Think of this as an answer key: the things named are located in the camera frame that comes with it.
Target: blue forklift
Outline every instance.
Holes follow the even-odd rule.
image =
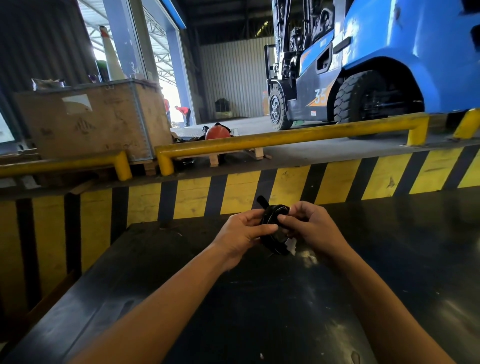
[[[303,27],[292,1],[264,49],[275,129],[480,107],[479,0],[302,0]]]

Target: red shirt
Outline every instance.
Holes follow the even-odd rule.
[[[188,113],[188,108],[184,106],[177,108],[177,110],[180,111],[183,115],[187,115]]]

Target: traffic cone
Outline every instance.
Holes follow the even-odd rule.
[[[100,26],[102,35],[103,49],[105,50],[105,58],[107,58],[108,76],[111,81],[124,80],[126,77],[121,70],[119,59],[113,49],[112,41],[108,35],[108,30],[103,25]]]

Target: person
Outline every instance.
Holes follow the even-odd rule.
[[[185,118],[185,126],[190,126],[190,113],[191,113],[190,109],[187,107],[179,108],[178,106],[175,106],[175,108],[183,114]]]
[[[160,288],[80,352],[72,363],[159,363],[218,277],[233,269],[258,238],[277,225],[259,225],[263,210],[232,215],[213,242]],[[379,363],[453,363],[349,246],[327,211],[300,201],[281,224],[328,257],[351,287],[355,310]]]
[[[163,102],[165,103],[165,111],[167,112],[167,120],[168,120],[168,126],[171,128],[172,127],[172,119],[170,118],[170,103],[166,98],[163,98]]]

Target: forklift tire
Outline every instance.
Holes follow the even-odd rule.
[[[287,118],[287,107],[283,92],[278,85],[273,85],[268,98],[268,107],[270,111],[270,120],[275,130],[287,130],[293,124],[293,121]]]
[[[335,98],[334,120],[337,124],[364,120],[361,116],[362,99],[368,91],[386,91],[387,84],[374,70],[356,73],[340,86]],[[350,139],[366,139],[375,134],[352,136]]]

